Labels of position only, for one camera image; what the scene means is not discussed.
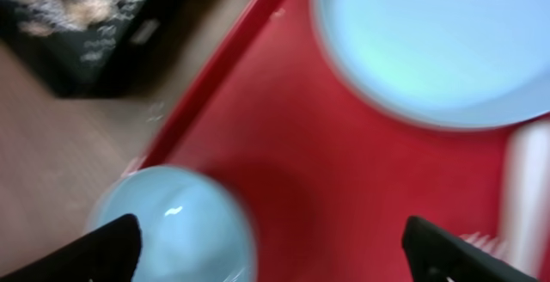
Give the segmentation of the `black plastic tray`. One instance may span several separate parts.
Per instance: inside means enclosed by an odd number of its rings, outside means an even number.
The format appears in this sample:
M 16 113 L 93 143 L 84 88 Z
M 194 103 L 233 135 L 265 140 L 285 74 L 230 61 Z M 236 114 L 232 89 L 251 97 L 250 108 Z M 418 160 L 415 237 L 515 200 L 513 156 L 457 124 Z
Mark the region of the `black plastic tray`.
M 56 96 L 118 97 L 138 81 L 185 1 L 119 3 L 119 14 L 101 25 L 34 37 L 20 30 L 33 12 L 14 0 L 1 0 L 1 39 Z

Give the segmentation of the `white plastic spoon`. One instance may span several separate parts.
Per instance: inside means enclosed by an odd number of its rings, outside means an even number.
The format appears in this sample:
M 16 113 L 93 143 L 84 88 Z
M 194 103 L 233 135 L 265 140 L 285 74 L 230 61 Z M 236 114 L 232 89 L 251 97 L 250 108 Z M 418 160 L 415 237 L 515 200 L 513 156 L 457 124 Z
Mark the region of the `white plastic spoon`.
M 506 261 L 536 277 L 549 240 L 549 123 L 516 131 L 509 143 L 499 235 Z

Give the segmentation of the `white plastic fork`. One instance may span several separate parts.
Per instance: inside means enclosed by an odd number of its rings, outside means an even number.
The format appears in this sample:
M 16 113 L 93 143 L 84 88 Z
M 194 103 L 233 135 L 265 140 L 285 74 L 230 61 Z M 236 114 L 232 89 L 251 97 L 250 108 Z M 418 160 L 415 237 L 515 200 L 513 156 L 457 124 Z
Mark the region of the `white plastic fork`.
M 468 244 L 480 249 L 494 258 L 502 259 L 507 252 L 507 242 L 479 232 L 473 234 L 463 234 L 460 238 Z

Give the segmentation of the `light blue bowl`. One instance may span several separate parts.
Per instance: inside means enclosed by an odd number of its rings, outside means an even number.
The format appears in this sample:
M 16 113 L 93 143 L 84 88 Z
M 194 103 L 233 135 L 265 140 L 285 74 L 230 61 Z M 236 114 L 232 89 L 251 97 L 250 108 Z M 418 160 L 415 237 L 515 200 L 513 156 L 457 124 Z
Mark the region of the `light blue bowl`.
M 212 178 L 171 166 L 141 169 L 102 195 L 87 228 L 95 230 L 125 214 L 137 218 L 142 237 L 133 280 L 256 281 L 248 218 Z

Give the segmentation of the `light blue plate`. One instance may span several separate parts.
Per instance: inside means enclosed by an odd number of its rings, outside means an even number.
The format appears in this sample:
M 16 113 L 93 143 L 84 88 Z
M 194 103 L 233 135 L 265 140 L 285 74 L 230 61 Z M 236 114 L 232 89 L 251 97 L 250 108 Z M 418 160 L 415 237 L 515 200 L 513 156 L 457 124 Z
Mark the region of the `light blue plate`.
M 346 84 L 416 125 L 478 130 L 549 111 L 549 0 L 311 0 Z

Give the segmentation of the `red serving tray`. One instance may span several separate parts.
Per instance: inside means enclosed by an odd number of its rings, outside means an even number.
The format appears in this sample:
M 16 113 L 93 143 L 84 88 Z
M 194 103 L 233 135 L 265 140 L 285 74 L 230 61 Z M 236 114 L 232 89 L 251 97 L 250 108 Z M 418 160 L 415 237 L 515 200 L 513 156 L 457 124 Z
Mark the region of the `red serving tray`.
M 509 143 L 540 117 L 416 125 L 339 76 L 311 0 L 252 0 L 143 154 L 223 183 L 247 207 L 261 281 L 408 281 L 410 216 L 494 236 Z

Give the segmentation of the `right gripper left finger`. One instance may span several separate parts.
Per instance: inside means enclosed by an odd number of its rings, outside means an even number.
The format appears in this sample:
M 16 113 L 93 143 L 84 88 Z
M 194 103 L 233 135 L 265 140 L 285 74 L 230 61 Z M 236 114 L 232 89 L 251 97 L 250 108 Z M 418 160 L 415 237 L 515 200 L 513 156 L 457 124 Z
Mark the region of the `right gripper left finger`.
M 125 214 L 1 282 L 131 282 L 141 249 L 138 219 Z

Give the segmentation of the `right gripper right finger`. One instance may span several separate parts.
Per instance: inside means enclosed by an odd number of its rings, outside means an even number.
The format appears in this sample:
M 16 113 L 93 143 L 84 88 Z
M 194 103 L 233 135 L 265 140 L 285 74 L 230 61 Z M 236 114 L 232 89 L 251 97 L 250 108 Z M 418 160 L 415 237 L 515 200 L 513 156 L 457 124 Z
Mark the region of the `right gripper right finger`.
M 401 246 L 414 282 L 536 282 L 421 217 L 407 219 Z

